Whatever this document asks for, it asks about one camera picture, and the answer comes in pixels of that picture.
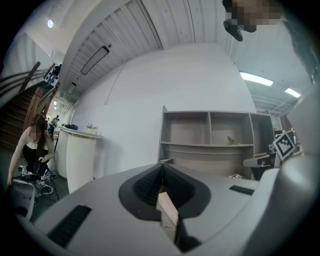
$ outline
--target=fluorescent light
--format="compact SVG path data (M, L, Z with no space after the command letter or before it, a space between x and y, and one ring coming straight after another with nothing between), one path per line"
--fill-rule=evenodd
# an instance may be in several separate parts
M83 66L81 73L86 75L93 67L96 65L104 56L106 56L110 51L106 46L102 46Z
M49 19L46 24L49 27L49 29L52 29L52 27L54 26L54 22L51 19Z
M263 77L260 77L260 76L254 75L254 74L240 72L240 75L242 76L243 80L256 82L259 84L263 84L265 86L271 86L274 83L273 81L270 81L268 79L265 79Z
M292 90L290 88L286 89L285 92L288 93L288 94L291 94L292 96L294 96L296 98L299 98L301 96L300 93L297 93L296 91L294 91L294 90Z

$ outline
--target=wooden stairs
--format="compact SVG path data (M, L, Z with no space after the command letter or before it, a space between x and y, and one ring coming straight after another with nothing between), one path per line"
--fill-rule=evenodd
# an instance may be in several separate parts
M29 105L38 87L42 87L43 94L49 92L53 86L47 87L42 81L19 93L2 108L0 108L0 148L14 152L23 133L24 123Z

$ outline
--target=white wall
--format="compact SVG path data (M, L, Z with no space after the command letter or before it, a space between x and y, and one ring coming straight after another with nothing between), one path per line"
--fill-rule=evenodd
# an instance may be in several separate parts
M79 131L93 123L104 136L97 143L95 177L156 163L163 106L256 112L245 82L217 44L185 44L137 57L115 83L120 69L83 95L72 120Z
M16 40L12 42L8 52L6 53L3 60L3 71L0 74L0 78L5 78L7 76L31 71L37 62L40 62L38 70L47 69L52 65L52 59L46 52L44 52L26 33L16 37ZM5 80L0 84L5 85L9 82L12 82L20 77L14 77L8 80ZM42 78L34 79L30 81L26 88L33 86L40 81ZM20 86L12 89L7 92L0 98L0 107L12 99L15 95L18 94Z

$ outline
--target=white reception counter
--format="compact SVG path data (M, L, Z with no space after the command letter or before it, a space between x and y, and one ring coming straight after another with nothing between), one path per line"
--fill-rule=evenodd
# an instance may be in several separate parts
M96 141L102 136L61 126L58 128L55 164L58 174L67 179L69 193L72 193L94 179Z

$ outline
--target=person's hand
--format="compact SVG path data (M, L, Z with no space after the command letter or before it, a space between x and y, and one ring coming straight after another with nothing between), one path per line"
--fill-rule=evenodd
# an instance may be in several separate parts
M9 174L8 174L7 184L8 184L8 186L11 186L11 184L12 184L12 173L11 173L11 171L9 171Z
M41 162L41 163L45 163L46 161L47 161L47 158L46 157L39 157L39 161Z

